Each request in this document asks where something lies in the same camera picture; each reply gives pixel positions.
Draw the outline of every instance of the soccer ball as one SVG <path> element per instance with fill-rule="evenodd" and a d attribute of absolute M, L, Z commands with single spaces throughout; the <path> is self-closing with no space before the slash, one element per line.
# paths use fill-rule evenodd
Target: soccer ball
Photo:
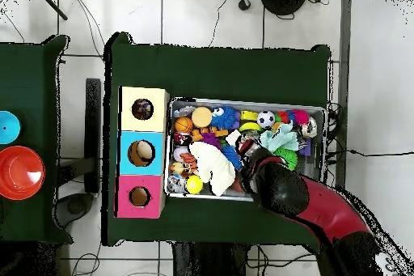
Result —
<path fill-rule="evenodd" d="M 257 115 L 257 123 L 262 129 L 272 127 L 275 123 L 275 115 L 270 111 L 262 111 Z"/>

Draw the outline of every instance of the gray bin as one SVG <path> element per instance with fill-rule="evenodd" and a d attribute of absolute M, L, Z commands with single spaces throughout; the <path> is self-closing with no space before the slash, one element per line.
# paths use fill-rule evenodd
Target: gray bin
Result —
<path fill-rule="evenodd" d="M 170 100 L 168 106 L 168 114 L 171 118 L 171 126 L 168 126 L 172 130 L 167 131 L 167 152 L 166 152 L 166 164 L 165 164 L 165 176 L 164 176 L 164 191 L 167 195 L 172 197 L 184 197 L 186 199 L 193 198 L 204 198 L 214 200 L 239 200 L 239 201 L 253 201 L 250 194 L 236 192 L 232 189 L 228 189 L 221 197 L 217 197 L 209 191 L 208 184 L 204 185 L 204 188 L 199 194 L 186 194 L 186 193 L 170 193 L 167 190 L 167 179 L 170 175 L 169 167 L 174 162 L 172 155 L 173 138 L 171 137 L 174 131 L 175 118 L 173 112 L 176 109 L 180 109 L 185 106 L 200 107 L 205 106 L 208 108 L 215 108 L 220 106 L 231 106 L 238 109 L 239 111 L 247 110 L 252 112 L 261 112 L 269 110 L 272 112 L 285 111 L 287 109 L 303 109 L 310 117 L 316 120 L 317 132 L 316 137 L 311 139 L 311 154 L 310 156 L 298 155 L 298 166 L 295 172 L 306 175 L 314 180 L 322 180 L 322 164 L 325 161 L 325 150 L 326 150 L 326 135 L 327 135 L 327 110 L 320 107 L 311 106 L 293 106 L 288 104 L 262 104 L 254 102 L 243 102 L 243 101 L 222 101 L 222 100 L 209 100 L 209 99 L 192 99 L 189 101 L 186 98 L 173 98 Z"/>

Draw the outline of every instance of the dark green tabletop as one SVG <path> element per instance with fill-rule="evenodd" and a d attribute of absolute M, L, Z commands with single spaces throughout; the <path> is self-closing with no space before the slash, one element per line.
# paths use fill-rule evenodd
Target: dark green tabletop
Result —
<path fill-rule="evenodd" d="M 67 37 L 43 45 L 0 43 L 0 110 L 20 120 L 21 132 L 11 144 L 32 148 L 44 161 L 41 190 L 23 201 L 0 196 L 0 241 L 68 243 L 70 236 L 53 221 L 57 186 L 57 59 Z"/>
<path fill-rule="evenodd" d="M 105 95 L 110 104 L 108 197 L 103 240 L 177 240 L 245 244 L 307 244 L 316 238 L 303 226 L 268 214 L 252 202 L 167 197 L 160 219 L 113 216 L 116 173 L 117 89 L 119 86 L 164 88 L 170 96 L 241 100 L 326 107 L 329 48 L 218 49 L 171 45 L 131 45 L 126 33 L 105 47 Z"/>

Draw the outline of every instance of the yellow square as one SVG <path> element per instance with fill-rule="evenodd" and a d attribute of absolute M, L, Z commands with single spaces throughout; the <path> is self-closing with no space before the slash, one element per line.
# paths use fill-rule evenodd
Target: yellow square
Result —
<path fill-rule="evenodd" d="M 121 88 L 121 128 L 124 131 L 165 132 L 167 123 L 167 104 L 169 95 L 164 89 L 122 87 Z M 152 105 L 152 115 L 146 120 L 139 120 L 133 115 L 133 105 L 144 99 Z"/>

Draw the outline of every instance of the orange bowl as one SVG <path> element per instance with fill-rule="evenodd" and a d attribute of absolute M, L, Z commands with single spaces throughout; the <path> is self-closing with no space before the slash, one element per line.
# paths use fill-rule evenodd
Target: orange bowl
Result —
<path fill-rule="evenodd" d="M 0 151 L 0 195 L 24 200 L 35 195 L 44 182 L 44 164 L 32 149 L 10 146 Z"/>

